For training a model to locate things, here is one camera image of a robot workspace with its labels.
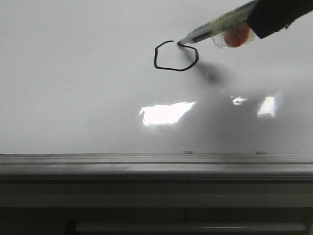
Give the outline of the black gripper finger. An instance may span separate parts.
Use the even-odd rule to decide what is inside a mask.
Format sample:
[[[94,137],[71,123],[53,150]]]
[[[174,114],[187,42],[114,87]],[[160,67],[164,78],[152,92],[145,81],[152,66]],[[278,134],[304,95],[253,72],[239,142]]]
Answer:
[[[247,24],[258,38],[263,39],[288,28],[312,10],[311,0],[258,0],[247,18]]]

